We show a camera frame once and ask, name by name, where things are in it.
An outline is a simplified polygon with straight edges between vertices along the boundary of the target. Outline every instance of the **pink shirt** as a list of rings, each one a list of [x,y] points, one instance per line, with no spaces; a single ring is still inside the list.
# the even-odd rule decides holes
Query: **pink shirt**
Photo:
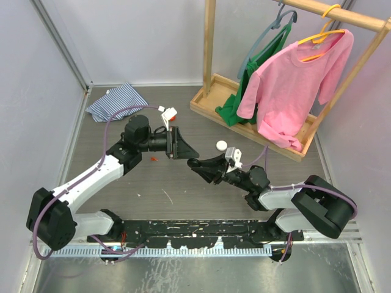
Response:
[[[258,132],[281,148],[301,151],[294,136],[304,124],[319,91],[320,104],[334,93],[353,45],[353,34],[329,35],[321,44],[297,42],[270,57],[252,74],[237,110],[250,119],[258,104]],[[301,60],[322,54],[311,61]]]

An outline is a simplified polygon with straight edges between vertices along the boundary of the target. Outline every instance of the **white round object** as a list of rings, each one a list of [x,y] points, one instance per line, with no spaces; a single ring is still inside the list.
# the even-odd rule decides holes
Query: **white round object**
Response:
[[[227,147],[228,147],[227,143],[223,140],[219,140],[216,144],[216,148],[219,151],[225,151],[227,149]]]

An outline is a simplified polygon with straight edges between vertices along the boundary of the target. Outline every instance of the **clothes hanger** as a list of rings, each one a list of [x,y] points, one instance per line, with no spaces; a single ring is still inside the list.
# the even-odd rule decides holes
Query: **clothes hanger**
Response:
[[[298,20],[298,13],[295,11],[295,10],[288,10],[286,12],[284,12],[283,14],[281,14],[283,8],[285,7],[285,4],[282,5],[282,7],[280,8],[278,14],[277,14],[277,17],[276,17],[276,20],[274,20],[266,29],[265,31],[258,37],[258,39],[255,41],[254,45],[252,45],[250,51],[248,52],[247,56],[244,58],[243,60],[243,63],[241,64],[240,66],[240,69],[239,69],[239,73],[238,73],[238,79],[241,79],[243,74],[244,74],[244,71],[246,70],[246,65],[249,61],[251,61],[251,56],[253,55],[255,49],[258,47],[258,45],[260,44],[260,42],[263,40],[263,38],[265,37],[265,35],[271,30],[271,29],[278,29],[279,27],[281,27],[281,20],[284,18],[285,15],[289,14],[289,13],[292,13],[292,16],[288,22],[288,24],[292,24],[292,23],[296,23],[297,20]],[[276,36],[275,36],[275,39],[277,39],[279,37],[280,34],[284,33],[283,32],[279,32]]]
[[[326,15],[334,8],[341,8],[341,5],[340,4],[334,4],[332,6],[330,6],[322,15],[322,18],[325,18]],[[314,44],[320,44],[324,41],[324,39],[327,38],[328,35],[330,34],[336,34],[336,33],[342,33],[344,34],[345,31],[343,29],[337,29],[337,30],[334,30],[334,31],[328,31],[328,32],[325,32],[326,28],[333,22],[333,20],[329,20],[322,28],[322,30],[320,31],[319,34],[316,34],[316,35],[312,35],[311,37],[308,37],[308,38],[305,38],[301,41],[298,41],[298,44],[303,44],[307,41],[312,41],[312,43]],[[314,55],[314,56],[311,56],[311,57],[307,57],[307,58],[304,58],[304,59],[301,59],[301,62],[306,62],[306,61],[310,61],[310,60],[313,60],[313,59],[316,59],[316,58],[319,58],[319,57],[322,57],[324,55],[324,53],[321,53],[321,54],[317,54],[317,55]]]

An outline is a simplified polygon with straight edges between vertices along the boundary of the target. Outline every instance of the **black mounting plate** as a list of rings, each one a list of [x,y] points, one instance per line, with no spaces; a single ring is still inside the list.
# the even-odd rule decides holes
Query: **black mounting plate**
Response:
[[[260,248],[262,242],[286,241],[287,234],[273,238],[269,225],[259,220],[127,220],[124,221],[126,246],[136,247],[145,244],[149,248],[171,247],[188,249],[214,247],[218,237],[224,248]],[[303,241],[302,232],[292,232],[294,241]],[[103,242],[120,242],[107,236],[99,236]],[[88,242],[95,242],[91,237]]]

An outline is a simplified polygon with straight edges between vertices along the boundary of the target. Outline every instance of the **yellow hanger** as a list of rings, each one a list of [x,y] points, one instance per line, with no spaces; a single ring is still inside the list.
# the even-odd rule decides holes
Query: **yellow hanger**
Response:
[[[326,15],[334,8],[341,8],[341,5],[340,4],[334,4],[332,6],[330,6],[322,15],[322,18],[325,18]],[[345,31],[343,29],[337,29],[337,30],[334,30],[334,31],[328,31],[328,32],[325,32],[326,28],[333,22],[333,20],[329,20],[322,28],[322,30],[320,31],[319,34],[316,34],[316,35],[312,35],[311,37],[308,37],[308,38],[305,38],[301,41],[298,41],[298,44],[303,44],[307,41],[312,41],[312,43],[314,44],[319,44],[319,43],[322,43],[324,41],[325,38],[327,38],[328,35],[330,34],[336,34],[336,33],[345,33]],[[323,56],[324,53],[322,54],[318,54],[318,55],[315,55],[315,56],[311,56],[311,57],[308,57],[308,58],[304,58],[302,59],[301,61],[305,62],[305,61],[309,61],[309,60],[312,60],[312,59],[315,59],[315,58],[319,58],[321,56]]]

